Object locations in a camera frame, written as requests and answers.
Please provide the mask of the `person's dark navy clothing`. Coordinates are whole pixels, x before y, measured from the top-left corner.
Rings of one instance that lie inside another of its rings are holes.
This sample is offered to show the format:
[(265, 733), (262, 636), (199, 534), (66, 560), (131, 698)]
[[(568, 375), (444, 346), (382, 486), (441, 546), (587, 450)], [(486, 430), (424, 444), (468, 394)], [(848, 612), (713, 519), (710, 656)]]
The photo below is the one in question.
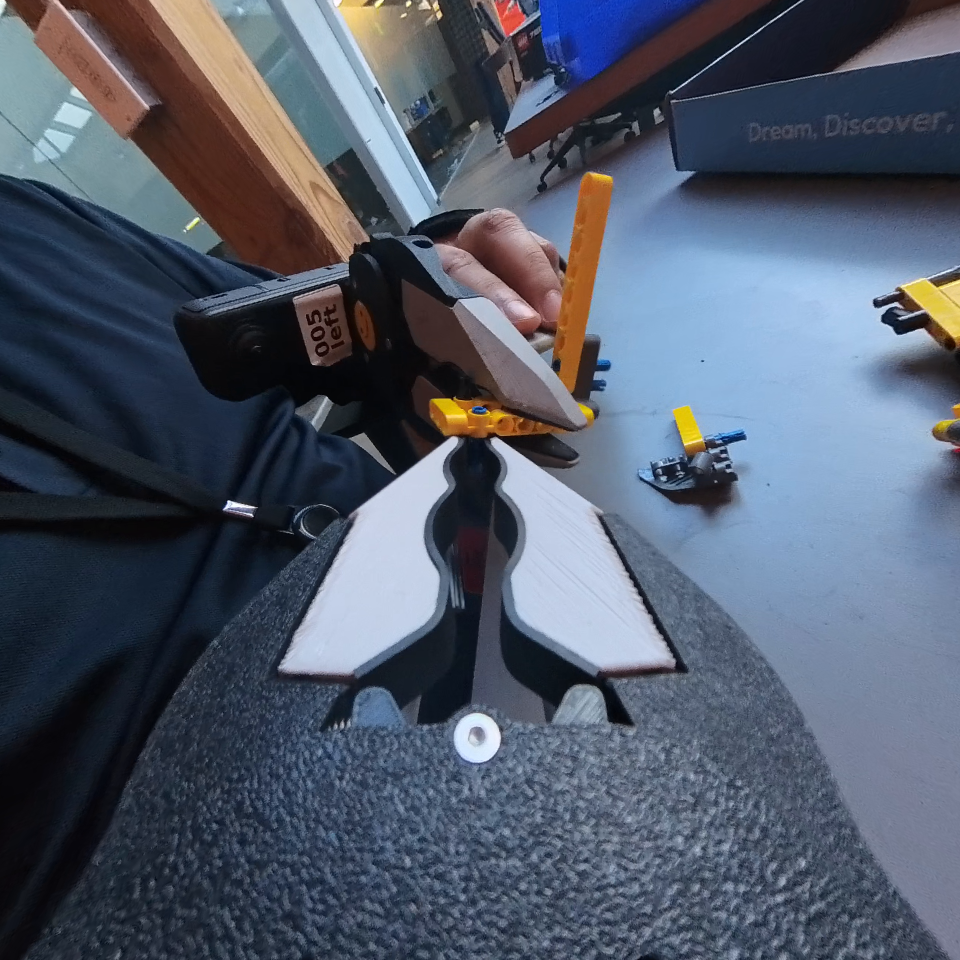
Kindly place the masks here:
[[(2, 389), (221, 501), (348, 515), (390, 473), (282, 390), (215, 398), (174, 330), (186, 302), (274, 276), (2, 175)], [(84, 870), (198, 656), (302, 547), (240, 521), (2, 526), (2, 958)]]

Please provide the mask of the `wooden background table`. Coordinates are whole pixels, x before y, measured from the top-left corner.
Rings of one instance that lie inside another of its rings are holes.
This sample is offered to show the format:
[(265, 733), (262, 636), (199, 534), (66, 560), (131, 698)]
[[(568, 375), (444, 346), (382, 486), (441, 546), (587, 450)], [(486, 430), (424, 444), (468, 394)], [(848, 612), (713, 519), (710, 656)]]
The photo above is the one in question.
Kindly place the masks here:
[(510, 112), (504, 138), (510, 155), (531, 155), (567, 130), (608, 116), (630, 130), (705, 66), (729, 51), (777, 11), (777, 2), (697, 2), (690, 12), (639, 42), (595, 77), (560, 84), (553, 75), (527, 80)]

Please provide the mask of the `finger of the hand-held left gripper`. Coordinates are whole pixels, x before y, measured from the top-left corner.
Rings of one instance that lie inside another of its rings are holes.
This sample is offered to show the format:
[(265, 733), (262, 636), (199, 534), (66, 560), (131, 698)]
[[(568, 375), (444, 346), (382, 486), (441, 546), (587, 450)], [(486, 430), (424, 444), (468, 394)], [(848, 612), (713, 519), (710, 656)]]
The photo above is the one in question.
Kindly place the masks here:
[(438, 364), (456, 367), (510, 413), (567, 431), (588, 427), (570, 390), (490, 300), (471, 295), (448, 305), (404, 279), (401, 304), (414, 344)]
[(517, 452), (548, 470), (568, 470), (580, 462), (579, 452), (552, 433), (518, 437)]

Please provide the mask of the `wooden wall plaque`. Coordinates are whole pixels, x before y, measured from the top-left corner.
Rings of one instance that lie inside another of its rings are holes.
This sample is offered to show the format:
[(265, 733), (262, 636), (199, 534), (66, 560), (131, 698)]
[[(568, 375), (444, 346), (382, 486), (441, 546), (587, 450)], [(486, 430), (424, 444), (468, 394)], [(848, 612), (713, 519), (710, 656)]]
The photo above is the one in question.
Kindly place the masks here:
[(48, 1), (33, 39), (119, 137), (131, 139), (161, 104), (90, 14)]

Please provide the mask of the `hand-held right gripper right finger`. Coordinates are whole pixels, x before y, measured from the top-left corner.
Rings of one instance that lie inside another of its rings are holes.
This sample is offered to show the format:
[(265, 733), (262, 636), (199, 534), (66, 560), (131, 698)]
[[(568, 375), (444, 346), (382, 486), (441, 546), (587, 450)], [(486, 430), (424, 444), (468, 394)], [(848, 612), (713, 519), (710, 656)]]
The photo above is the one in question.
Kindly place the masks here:
[(553, 710), (568, 691), (679, 668), (668, 636), (608, 533), (602, 510), (503, 440), (493, 534), (500, 576), (500, 649), (522, 687)]

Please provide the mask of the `long yellow toy beam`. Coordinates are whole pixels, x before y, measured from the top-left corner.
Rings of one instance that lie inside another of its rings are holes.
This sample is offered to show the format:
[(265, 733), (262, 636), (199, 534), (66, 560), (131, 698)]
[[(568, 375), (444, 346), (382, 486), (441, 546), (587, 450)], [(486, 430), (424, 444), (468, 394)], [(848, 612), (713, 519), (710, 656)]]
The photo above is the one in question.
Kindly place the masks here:
[(579, 377), (613, 188), (609, 175), (593, 172), (583, 174), (580, 183), (553, 348), (558, 377), (571, 394)]

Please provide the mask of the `blue cardboard box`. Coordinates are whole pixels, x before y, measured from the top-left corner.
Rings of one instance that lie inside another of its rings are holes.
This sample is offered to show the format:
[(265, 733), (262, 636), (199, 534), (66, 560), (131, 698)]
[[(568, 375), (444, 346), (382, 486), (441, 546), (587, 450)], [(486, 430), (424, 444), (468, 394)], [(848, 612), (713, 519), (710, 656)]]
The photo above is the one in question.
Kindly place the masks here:
[(956, 176), (958, 51), (958, 2), (797, 2), (668, 95), (676, 168)]

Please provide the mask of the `small grey yellow toy assembly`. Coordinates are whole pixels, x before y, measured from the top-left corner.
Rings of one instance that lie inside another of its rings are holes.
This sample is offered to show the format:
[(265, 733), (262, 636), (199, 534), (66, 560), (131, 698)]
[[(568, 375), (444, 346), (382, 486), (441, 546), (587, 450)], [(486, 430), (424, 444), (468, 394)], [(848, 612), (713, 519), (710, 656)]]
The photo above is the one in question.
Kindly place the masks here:
[(725, 489), (738, 482), (730, 447), (745, 442), (743, 429), (705, 434), (689, 405), (673, 410), (681, 454), (649, 462), (638, 479), (663, 494)]

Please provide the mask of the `grey desk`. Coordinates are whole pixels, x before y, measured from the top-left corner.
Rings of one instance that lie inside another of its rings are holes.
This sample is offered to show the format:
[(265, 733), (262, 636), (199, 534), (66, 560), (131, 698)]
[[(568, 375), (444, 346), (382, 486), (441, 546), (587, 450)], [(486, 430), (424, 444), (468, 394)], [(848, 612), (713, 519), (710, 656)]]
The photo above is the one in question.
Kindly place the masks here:
[[(686, 175), (663, 128), (614, 179), (590, 329), (611, 360), (562, 478), (739, 622), (892, 881), (958, 958), (958, 366), (873, 298), (958, 264), (958, 179)], [(743, 429), (725, 488), (662, 493), (673, 410)]]

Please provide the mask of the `person's left hand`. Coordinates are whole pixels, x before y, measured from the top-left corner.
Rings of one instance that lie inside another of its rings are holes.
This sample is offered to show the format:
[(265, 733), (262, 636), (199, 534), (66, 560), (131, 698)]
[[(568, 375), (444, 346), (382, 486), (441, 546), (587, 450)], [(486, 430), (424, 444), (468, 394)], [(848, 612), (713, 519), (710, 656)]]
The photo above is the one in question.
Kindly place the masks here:
[(556, 331), (565, 284), (561, 257), (515, 213), (479, 213), (435, 244), (444, 272), (489, 300), (524, 336)]

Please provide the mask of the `wooden pillar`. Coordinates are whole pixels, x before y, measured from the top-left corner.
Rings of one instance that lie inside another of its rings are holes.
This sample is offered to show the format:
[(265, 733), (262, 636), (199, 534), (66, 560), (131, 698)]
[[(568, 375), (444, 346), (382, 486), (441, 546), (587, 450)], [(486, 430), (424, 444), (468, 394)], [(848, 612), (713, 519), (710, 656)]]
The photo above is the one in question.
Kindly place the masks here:
[[(293, 274), (367, 240), (212, 2), (61, 3), (94, 18), (160, 99), (130, 139), (240, 258)], [(34, 37), (45, 4), (8, 5)]]

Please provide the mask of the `blue plastic bin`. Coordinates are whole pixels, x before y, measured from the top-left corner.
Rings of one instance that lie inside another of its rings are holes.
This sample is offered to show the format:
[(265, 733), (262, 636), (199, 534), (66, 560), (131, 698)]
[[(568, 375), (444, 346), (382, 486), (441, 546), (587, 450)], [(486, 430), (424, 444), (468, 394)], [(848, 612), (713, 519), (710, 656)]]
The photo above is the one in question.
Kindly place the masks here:
[(642, 78), (765, 11), (768, 1), (541, 1), (546, 61), (565, 89), (642, 52)]

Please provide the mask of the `black yellow toy vehicle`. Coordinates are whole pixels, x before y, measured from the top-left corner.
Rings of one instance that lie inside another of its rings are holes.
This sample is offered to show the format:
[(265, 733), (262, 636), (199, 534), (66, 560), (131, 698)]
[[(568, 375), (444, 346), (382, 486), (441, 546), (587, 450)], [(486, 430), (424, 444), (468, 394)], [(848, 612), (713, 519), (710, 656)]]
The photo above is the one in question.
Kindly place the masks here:
[(923, 331), (959, 363), (959, 266), (898, 285), (871, 305), (895, 335)]

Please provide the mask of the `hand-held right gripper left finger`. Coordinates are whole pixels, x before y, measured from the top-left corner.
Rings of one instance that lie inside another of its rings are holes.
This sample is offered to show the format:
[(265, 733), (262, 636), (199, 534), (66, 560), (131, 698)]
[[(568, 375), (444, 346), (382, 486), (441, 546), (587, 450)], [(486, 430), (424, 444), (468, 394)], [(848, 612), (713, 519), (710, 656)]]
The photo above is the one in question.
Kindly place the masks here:
[(457, 530), (449, 438), (354, 511), (278, 673), (418, 699), (449, 669), (447, 551)]

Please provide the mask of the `grey toy connector with pins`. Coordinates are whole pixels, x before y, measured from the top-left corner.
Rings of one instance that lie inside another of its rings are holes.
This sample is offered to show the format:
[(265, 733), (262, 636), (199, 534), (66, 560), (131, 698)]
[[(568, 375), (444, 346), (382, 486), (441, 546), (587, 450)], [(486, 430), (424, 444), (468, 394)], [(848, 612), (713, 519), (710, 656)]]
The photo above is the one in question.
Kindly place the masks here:
[(578, 402), (586, 403), (594, 392), (603, 392), (607, 387), (606, 374), (611, 361), (600, 357), (602, 342), (599, 336), (587, 333), (581, 344), (576, 368), (576, 377), (570, 393)]

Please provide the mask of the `black office chair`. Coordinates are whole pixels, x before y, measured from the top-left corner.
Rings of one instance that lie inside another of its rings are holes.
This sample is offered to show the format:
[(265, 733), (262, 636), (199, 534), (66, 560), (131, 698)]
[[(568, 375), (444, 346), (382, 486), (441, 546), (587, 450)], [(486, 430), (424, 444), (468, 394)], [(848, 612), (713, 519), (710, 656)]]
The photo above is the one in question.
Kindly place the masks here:
[(641, 134), (653, 130), (664, 122), (664, 110), (659, 105), (647, 105), (616, 114), (596, 115), (570, 127), (564, 137), (549, 141), (547, 163), (536, 184), (536, 193), (543, 194), (549, 187), (548, 175), (554, 170), (563, 171), (569, 165), (569, 154), (576, 151), (583, 168), (587, 168), (591, 150), (608, 144), (627, 144)]

